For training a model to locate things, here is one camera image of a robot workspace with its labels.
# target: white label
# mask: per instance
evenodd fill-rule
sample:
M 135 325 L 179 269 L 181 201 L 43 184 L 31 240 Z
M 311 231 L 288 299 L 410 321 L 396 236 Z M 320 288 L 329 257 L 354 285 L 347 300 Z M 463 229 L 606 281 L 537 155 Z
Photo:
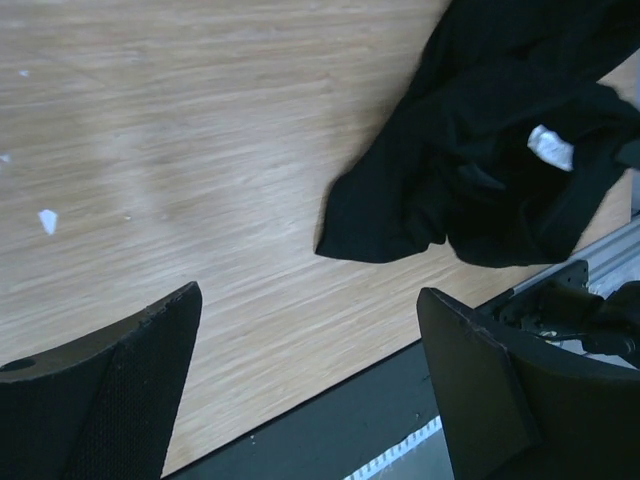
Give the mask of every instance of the white label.
M 538 125 L 529 136 L 527 146 L 541 160 L 565 172 L 573 171 L 573 145 L 562 140 L 556 132 Z

